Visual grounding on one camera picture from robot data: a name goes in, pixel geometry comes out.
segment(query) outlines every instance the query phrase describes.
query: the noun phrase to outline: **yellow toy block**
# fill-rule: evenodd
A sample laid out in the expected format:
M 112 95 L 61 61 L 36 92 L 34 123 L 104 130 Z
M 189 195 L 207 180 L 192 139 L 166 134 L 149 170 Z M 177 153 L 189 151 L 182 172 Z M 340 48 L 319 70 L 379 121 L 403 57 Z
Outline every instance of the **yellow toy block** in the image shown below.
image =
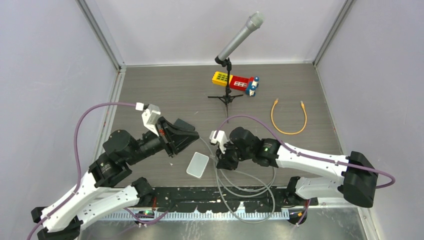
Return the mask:
M 217 71 L 213 75 L 212 83 L 225 87 L 227 85 L 227 77 L 228 77 L 228 74 Z M 233 79 L 233 75 L 229 76 L 229 82 L 230 83 L 231 83 L 231 79 Z

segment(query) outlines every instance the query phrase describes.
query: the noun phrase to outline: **tripod base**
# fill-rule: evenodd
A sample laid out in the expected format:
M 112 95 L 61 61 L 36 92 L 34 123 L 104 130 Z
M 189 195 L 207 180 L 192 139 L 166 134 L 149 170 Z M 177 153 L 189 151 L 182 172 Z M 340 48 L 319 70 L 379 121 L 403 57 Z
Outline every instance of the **tripod base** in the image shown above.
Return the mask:
M 226 109 L 226 117 L 228 118 L 228 104 L 232 103 L 233 100 L 237 97 L 242 97 L 244 96 L 243 94 L 240 95 L 235 95 L 235 96 L 231 96 L 231 95 L 223 95 L 223 96 L 208 96 L 208 99 L 219 99 L 221 100 L 221 102 L 223 102 L 225 104 L 225 109 Z

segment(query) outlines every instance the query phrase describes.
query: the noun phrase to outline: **gray table surface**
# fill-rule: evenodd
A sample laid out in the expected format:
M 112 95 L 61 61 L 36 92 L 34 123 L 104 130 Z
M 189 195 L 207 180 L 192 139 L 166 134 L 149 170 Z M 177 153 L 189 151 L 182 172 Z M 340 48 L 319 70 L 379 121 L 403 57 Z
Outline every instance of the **gray table surface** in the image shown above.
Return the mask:
M 222 96 L 223 86 L 212 84 L 216 71 L 225 72 L 219 65 L 204 66 L 146 66 L 129 67 L 126 71 L 120 102 L 142 102 L 159 106 L 161 114 L 173 123 L 180 118 L 193 126 L 200 136 L 207 140 L 211 131 L 226 118 L 225 106 L 218 99 L 207 96 Z M 260 84 L 255 97 L 236 98 L 229 105 L 229 115 L 246 114 L 257 117 L 271 128 L 270 112 L 276 98 L 274 120 L 286 132 L 298 131 L 304 123 L 304 113 L 300 106 L 303 101 L 307 111 L 307 126 L 298 135 L 278 135 L 299 148 L 327 154 L 340 154 L 340 147 L 329 115 L 320 81 L 312 64 L 262 64 L 233 65 L 232 75 L 241 77 L 259 76 Z M 271 134 L 257 122 L 247 118 L 237 118 L 224 126 L 227 135 L 236 127 L 244 127 L 259 138 L 271 138 Z M 139 111 L 119 106 L 112 130 L 125 129 L 135 138 L 140 138 L 144 128 Z M 186 173 L 194 152 L 209 155 L 206 146 L 200 141 L 192 143 L 174 158 L 159 152 L 136 165 L 131 166 L 132 175 L 117 187 L 129 185 L 134 180 L 145 177 L 152 186 L 216 186 L 212 161 L 209 160 L 201 179 Z M 239 164 L 238 170 L 253 174 L 263 181 L 272 176 L 270 167 L 261 167 L 251 160 Z M 229 172 L 235 184 L 242 186 L 260 185 L 254 179 Z M 310 173 L 295 169 L 278 169 L 276 185 L 286 185 L 293 176 L 311 177 Z

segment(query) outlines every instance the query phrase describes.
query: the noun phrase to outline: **yellow cable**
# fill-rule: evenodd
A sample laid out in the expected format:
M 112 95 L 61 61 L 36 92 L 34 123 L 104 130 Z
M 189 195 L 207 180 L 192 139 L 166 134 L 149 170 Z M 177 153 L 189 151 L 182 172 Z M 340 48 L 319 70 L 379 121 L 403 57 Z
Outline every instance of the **yellow cable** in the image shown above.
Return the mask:
M 300 105 L 301 105 L 301 107 L 302 107 L 302 109 L 303 109 L 303 113 L 305 114 L 305 123 L 304 123 L 304 125 L 303 125 L 302 129 L 300 129 L 300 130 L 299 130 L 299 131 L 297 131 L 297 132 L 285 132 L 285 131 L 281 131 L 281 130 L 280 130 L 280 129 L 276 126 L 276 124 L 275 124 L 275 122 L 274 122 L 274 117 L 273 117 L 273 115 L 274 115 L 274 108 L 276 107 L 277 103 L 278 103 L 278 98 L 274 101 L 274 105 L 272 105 L 272 108 L 271 108 L 271 122 L 272 122 L 272 125 L 274 125 L 275 129 L 277 129 L 280 133 L 282 133 L 282 134 L 287 134 L 287 135 L 296 135 L 296 134 L 301 133 L 301 132 L 305 129 L 305 127 L 306 127 L 306 123 L 308 122 L 308 116 L 306 115 L 306 110 L 305 110 L 304 102 L 303 102 L 303 101 L 300 101 Z

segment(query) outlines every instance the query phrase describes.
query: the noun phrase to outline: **smartphone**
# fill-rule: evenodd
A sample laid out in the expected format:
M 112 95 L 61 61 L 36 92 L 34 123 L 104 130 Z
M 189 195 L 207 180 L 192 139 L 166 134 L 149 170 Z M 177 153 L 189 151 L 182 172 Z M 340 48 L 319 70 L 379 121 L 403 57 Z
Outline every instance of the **smartphone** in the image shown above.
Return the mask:
M 187 167 L 187 174 L 200 179 L 208 165 L 209 157 L 201 153 L 195 152 Z

